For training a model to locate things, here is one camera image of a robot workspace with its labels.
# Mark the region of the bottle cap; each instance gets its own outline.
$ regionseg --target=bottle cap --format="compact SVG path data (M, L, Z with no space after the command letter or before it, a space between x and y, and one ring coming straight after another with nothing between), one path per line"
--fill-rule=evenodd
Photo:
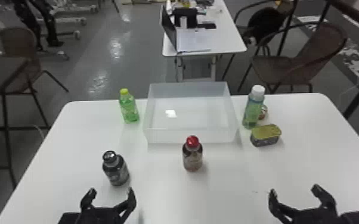
M264 92L266 89L261 85L254 85L252 91L250 92L254 100L262 101L264 99Z
M103 161L105 163L114 163L116 159L116 152L114 151L107 151L103 154Z
M120 94L121 95L127 95L129 92L128 92L128 89L127 88L123 88L123 89L120 89Z
M199 139L194 135L190 135L188 136L186 143L189 148L196 148L199 146Z

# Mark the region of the green drink bottle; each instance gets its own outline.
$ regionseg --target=green drink bottle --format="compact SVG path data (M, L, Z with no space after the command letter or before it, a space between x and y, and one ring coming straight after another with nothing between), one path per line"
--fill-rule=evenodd
M120 108L125 123L139 121L139 114L135 98L129 94L128 89L120 89Z

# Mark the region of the black bottle cap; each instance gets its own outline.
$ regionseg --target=black bottle cap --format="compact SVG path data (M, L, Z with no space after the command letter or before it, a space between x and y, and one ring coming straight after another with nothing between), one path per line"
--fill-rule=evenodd
M114 163L117 160L117 155L114 151L107 151L102 158L105 163Z

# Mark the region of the jar lid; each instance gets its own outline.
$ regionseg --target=jar lid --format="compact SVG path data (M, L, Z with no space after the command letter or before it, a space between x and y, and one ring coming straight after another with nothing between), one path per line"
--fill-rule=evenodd
M200 143L199 143L199 139L196 136L190 135L187 138L186 144L189 148L196 148L199 146Z

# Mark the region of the dark bottle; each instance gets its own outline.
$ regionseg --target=dark bottle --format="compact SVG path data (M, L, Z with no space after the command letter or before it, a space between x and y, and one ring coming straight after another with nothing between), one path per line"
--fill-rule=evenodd
M103 154L103 171L114 186L123 185L129 179L128 168L124 158L114 151Z
M194 136L188 136L187 141L182 146L182 159L186 170L194 172L199 170L203 164L203 148L199 139Z

